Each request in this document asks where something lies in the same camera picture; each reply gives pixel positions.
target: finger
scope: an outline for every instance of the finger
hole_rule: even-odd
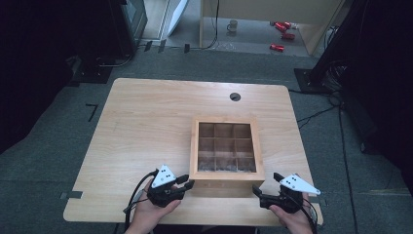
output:
[[[286,215],[286,212],[277,205],[270,206],[270,210],[279,218],[284,218]]]
[[[310,196],[308,193],[303,193],[303,198],[306,199],[307,201],[309,201]]]
[[[148,198],[148,196],[146,195],[146,193],[148,192],[148,189],[149,189],[149,186],[152,184],[152,180],[153,180],[153,178],[151,178],[147,183],[146,183],[146,185],[145,185],[145,188],[143,188],[143,193],[142,193],[142,195],[140,196],[140,200],[144,200],[144,199],[147,199]]]
[[[286,222],[284,220],[286,219],[285,216],[287,213],[281,207],[276,205],[270,206],[270,210],[279,218],[280,224],[286,227]]]

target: black device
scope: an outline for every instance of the black device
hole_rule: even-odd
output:
[[[173,200],[182,200],[185,191],[191,189],[194,186],[194,180],[190,180],[184,184],[183,187],[172,189],[172,186],[175,184],[181,184],[187,181],[189,178],[188,175],[183,175],[178,177],[172,182],[166,183],[159,187],[149,186],[147,196],[148,199],[152,202],[153,205],[158,207],[166,207]]]
[[[284,177],[274,173],[274,179],[280,182]],[[256,186],[252,185],[252,192],[259,198],[259,206],[269,209],[271,205],[277,205],[287,213],[294,214],[301,210],[303,205],[303,193],[291,190],[282,184],[280,185],[280,196],[263,194]]]
[[[308,219],[313,233],[317,234],[317,213],[313,205],[303,198],[302,192],[320,194],[320,191],[301,179],[298,175],[290,175],[284,178],[282,175],[274,173],[274,179],[281,184],[280,196],[263,194],[261,189],[256,185],[252,185],[252,192],[259,198],[259,206],[269,209],[270,206],[277,205],[289,214],[302,211]],[[313,213],[310,211],[309,214],[303,209],[304,201],[308,202],[311,209],[313,209]]]
[[[152,180],[151,184],[147,191],[143,189],[137,192],[139,187],[142,185],[143,181],[149,176],[153,176],[154,179]],[[146,192],[149,201],[158,207],[166,207],[170,202],[174,200],[182,200],[185,196],[185,192],[190,190],[194,186],[194,180],[189,180],[188,175],[182,175],[180,177],[176,177],[168,168],[167,165],[163,165],[159,170],[156,169],[154,172],[149,173],[143,179],[140,180],[139,184],[136,186],[134,192],[131,195],[131,199],[128,203],[128,206],[124,209],[124,213],[126,214],[125,217],[125,231],[128,230],[130,226],[130,219],[131,219],[131,210],[134,206],[139,202],[144,202],[146,200],[139,200],[141,194]],[[173,187],[175,184],[184,184],[183,187],[175,188]]]

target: human hand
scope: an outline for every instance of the human hand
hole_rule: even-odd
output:
[[[144,190],[148,191],[149,185],[152,183],[152,179],[146,184]],[[166,207],[161,208],[152,204],[150,200],[147,200],[148,197],[146,192],[143,192],[139,198],[139,202],[136,204],[133,213],[133,219],[131,225],[128,228],[126,234],[147,234],[161,220],[165,215],[173,212],[177,206],[181,203],[180,200],[175,200],[170,202]]]
[[[306,211],[307,214],[310,214],[310,204],[307,202],[309,201],[309,194],[303,193],[303,198],[304,211]],[[289,214],[277,205],[270,206],[270,210],[279,218],[280,224],[288,228],[291,234],[313,233],[310,222],[302,211],[298,211],[295,214]]]

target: wire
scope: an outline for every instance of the wire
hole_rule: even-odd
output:
[[[301,121],[307,120],[307,121],[306,121],[303,125],[301,125],[298,129],[303,128],[306,124],[308,124],[308,123],[310,122],[310,120],[311,120],[312,118],[314,118],[314,117],[316,117],[316,116],[319,116],[319,115],[321,115],[322,113],[325,113],[325,112],[327,112],[327,111],[329,111],[329,110],[332,110],[332,109],[334,109],[335,107],[337,107],[337,106],[331,106],[331,107],[329,107],[329,108],[327,108],[327,109],[324,109],[324,110],[322,110],[322,111],[317,112],[317,113],[314,114],[314,115],[311,115],[311,116],[309,116],[309,117],[306,117],[306,118],[303,118],[303,119],[298,120],[297,123],[300,123]]]
[[[310,217],[310,215],[307,213],[307,211],[304,210],[303,204],[299,204],[293,197],[289,196],[288,194],[286,194],[286,193],[284,193],[284,192],[282,192],[282,191],[281,191],[280,193],[281,193],[282,195],[284,195],[285,197],[287,197],[289,200],[291,200],[293,203],[295,203],[295,205],[297,205],[297,206],[300,208],[300,210],[304,213],[304,215],[306,216],[306,218],[309,220],[309,224],[310,224],[310,227],[311,227],[313,233],[314,233],[314,234],[317,234],[317,223],[314,222],[313,219]]]
[[[314,214],[316,215],[315,224],[319,223],[319,215],[317,214],[316,208],[314,208],[313,204],[311,204],[311,202],[309,200],[304,199],[304,198],[303,198],[303,200],[306,201],[310,205],[311,209],[313,209]]]
[[[112,234],[117,234],[119,228],[119,223],[116,223],[115,229],[113,230]]]
[[[330,30],[332,30],[332,31],[331,31],[330,35],[328,36],[328,40],[326,40],[328,31],[325,32],[325,34],[324,34],[324,50],[327,48],[327,46],[330,44],[331,40],[334,38],[335,34],[337,33],[338,28],[339,28],[339,26],[330,27]]]
[[[342,90],[342,86],[340,84],[340,77],[343,72],[346,70],[347,66],[333,66],[331,65],[325,72],[325,76],[322,79],[323,85],[333,91],[337,92]]]
[[[360,44],[361,44],[361,35],[362,35],[362,29],[364,27],[364,19],[365,19],[365,12],[367,11],[367,6],[368,3],[370,2],[370,0],[367,0],[367,2],[364,5],[364,10],[362,12],[362,17],[361,17],[361,24],[360,24],[360,32],[358,34],[358,41],[357,41],[357,48],[360,48]]]
[[[216,41],[218,40],[218,15],[219,15],[219,0],[218,0],[218,3],[216,4],[216,14],[215,14],[215,25],[216,25],[216,27],[215,27],[215,37],[213,38],[213,40],[212,40],[212,42],[210,43],[210,45],[209,46],[207,46],[206,48],[201,48],[201,50],[206,50],[206,49],[209,49],[209,48],[211,48],[215,43],[216,43]]]
[[[99,64],[98,66],[101,66],[101,67],[119,67],[119,66],[125,65],[125,64],[128,63],[130,60],[131,60],[131,56],[129,56],[129,57],[127,58],[127,60],[125,60],[124,62],[122,62],[122,63],[120,63],[120,64],[113,64],[113,65]]]
[[[356,208],[355,208],[355,201],[353,199],[352,182],[350,181],[349,165],[347,163],[346,142],[345,142],[345,139],[344,139],[343,121],[341,119],[341,108],[338,109],[338,118],[339,118],[339,122],[340,122],[341,141],[342,141],[342,145],[343,145],[343,159],[344,159],[344,166],[345,166],[345,169],[346,169],[347,183],[349,185],[349,194],[350,194],[350,202],[351,202],[351,205],[352,205],[353,221],[354,221],[354,224],[355,224],[355,233],[358,234]]]
[[[392,170],[392,173],[390,174],[390,177],[389,177],[389,180],[388,180],[388,182],[387,182],[387,184],[386,184],[385,189],[388,189],[388,188],[389,188],[390,182],[392,182],[393,174],[394,174],[394,170]]]
[[[329,97],[331,94],[312,94],[312,93],[303,93],[301,91],[296,91],[296,90],[291,90],[288,89],[289,92],[291,93],[296,93],[296,94],[300,94],[300,95],[319,95],[319,96],[325,96],[325,97]]]
[[[155,170],[152,173],[149,173],[148,175],[146,175],[143,179],[140,180],[139,184],[136,186],[136,188],[134,189],[130,201],[128,202],[128,207],[132,204],[134,195],[136,194],[137,190],[139,189],[139,187],[142,185],[143,181],[146,180],[146,178],[148,178],[149,176],[155,176],[158,173],[158,170]],[[131,209],[129,209],[126,212],[126,216],[125,216],[125,232],[128,230],[129,226],[130,226],[130,222],[131,222]]]
[[[139,201],[136,201],[136,202],[131,203],[131,208],[130,208],[130,210],[133,210],[133,209],[136,207],[136,204],[141,203],[141,202],[144,202],[144,201],[146,201],[146,200],[148,200],[148,199],[146,198],[146,199],[139,200]]]

